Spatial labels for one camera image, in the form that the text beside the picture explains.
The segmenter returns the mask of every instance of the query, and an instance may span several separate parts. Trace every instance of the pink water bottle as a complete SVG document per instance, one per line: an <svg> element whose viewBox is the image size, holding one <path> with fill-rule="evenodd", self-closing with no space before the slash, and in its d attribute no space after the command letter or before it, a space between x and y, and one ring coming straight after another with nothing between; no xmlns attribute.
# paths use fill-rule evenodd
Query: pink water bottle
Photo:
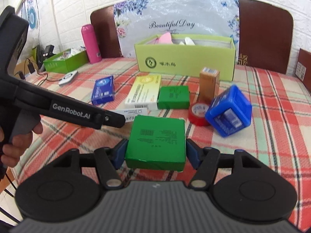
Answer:
<svg viewBox="0 0 311 233"><path fill-rule="evenodd" d="M93 25L86 24L82 26L81 33L90 63L94 64L100 62L102 57L98 48Z"/></svg>

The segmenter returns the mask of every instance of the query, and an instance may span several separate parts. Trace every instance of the green storage box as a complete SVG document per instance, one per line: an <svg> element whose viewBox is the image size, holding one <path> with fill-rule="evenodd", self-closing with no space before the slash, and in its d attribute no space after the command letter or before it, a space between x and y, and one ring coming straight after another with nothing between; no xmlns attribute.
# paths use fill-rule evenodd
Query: green storage box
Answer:
<svg viewBox="0 0 311 233"><path fill-rule="evenodd" d="M235 47L230 37L195 34L172 34L174 45L154 44L161 35L135 44L141 72L199 77L204 67L220 71L220 80L232 81ZM179 45L185 37L196 45Z"/></svg>
<svg viewBox="0 0 311 233"><path fill-rule="evenodd" d="M55 60L56 58L63 55L63 52L56 54L43 61L45 69L48 72L67 74L73 70L76 70L80 66L89 62L86 51L82 51L65 60Z"/></svg>
<svg viewBox="0 0 311 233"><path fill-rule="evenodd" d="M186 163L185 121L136 116L125 161L130 168L182 171Z"/></svg>
<svg viewBox="0 0 311 233"><path fill-rule="evenodd" d="M161 87L158 98L159 109L188 109L189 105L188 86Z"/></svg>

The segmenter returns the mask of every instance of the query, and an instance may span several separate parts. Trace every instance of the human hand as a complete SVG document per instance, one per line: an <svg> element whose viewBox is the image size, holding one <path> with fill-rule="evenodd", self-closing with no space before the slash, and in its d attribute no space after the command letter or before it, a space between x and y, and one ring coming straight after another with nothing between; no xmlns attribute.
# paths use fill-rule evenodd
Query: human hand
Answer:
<svg viewBox="0 0 311 233"><path fill-rule="evenodd" d="M34 128L33 132L41 134L43 132L43 126L38 123ZM4 132L0 127L0 142L4 139ZM12 144L5 144L2 147L3 155L1 156L1 162L9 167L15 167L20 160L20 156L24 154L25 150L32 143L32 132L26 135L16 135L12 139Z"/></svg>

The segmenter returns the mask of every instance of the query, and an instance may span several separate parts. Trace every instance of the table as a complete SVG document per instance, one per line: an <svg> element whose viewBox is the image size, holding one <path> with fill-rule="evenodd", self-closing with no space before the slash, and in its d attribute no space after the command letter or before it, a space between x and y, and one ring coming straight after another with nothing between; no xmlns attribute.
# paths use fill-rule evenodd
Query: table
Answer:
<svg viewBox="0 0 311 233"><path fill-rule="evenodd" d="M46 81L43 87L90 103L94 81L114 75L115 101L100 105L111 110L122 108L137 75L136 60L127 58L105 59L100 63L86 64L79 70L77 78L68 85L59 87L57 82ZM62 74L49 73L51 80ZM32 74L27 78L34 84L45 75ZM154 110L152 116L184 118L186 137L199 146L215 147L222 153L233 154L235 149L244 149L287 179L298 193L298 203L290 221L301 230L311 226L311 96L297 79L276 72L248 66L236 66L234 80L220 83L220 92L236 84L253 105L251 126L227 138L222 138L212 127L197 127L187 120L187 110ZM187 85L190 103L199 94L198 78L163 75L163 85ZM101 130L81 128L49 117L43 117L44 132L35 136L14 174L20 183L43 166L71 148L80 153L90 153L102 146L115 146L121 139L128 138L132 123L121 128L103 126ZM82 172L96 180L94 169ZM219 170L217 180L230 174L230 169ZM183 180L192 178L195 170L187 161L183 172L128 169L124 163L119 170L127 184L130 180Z"/></svg>

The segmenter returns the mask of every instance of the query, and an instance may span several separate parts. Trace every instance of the blue medicine box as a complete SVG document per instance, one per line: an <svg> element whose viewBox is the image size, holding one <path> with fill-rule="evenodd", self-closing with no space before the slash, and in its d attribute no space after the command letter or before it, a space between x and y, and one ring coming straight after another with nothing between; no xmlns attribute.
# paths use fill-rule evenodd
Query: blue medicine box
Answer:
<svg viewBox="0 0 311 233"><path fill-rule="evenodd" d="M99 105L114 100L114 77L109 76L106 78L95 81L91 101L93 105Z"/></svg>
<svg viewBox="0 0 311 233"><path fill-rule="evenodd" d="M252 105L236 85L214 98L205 119L222 137L232 135L252 121Z"/></svg>

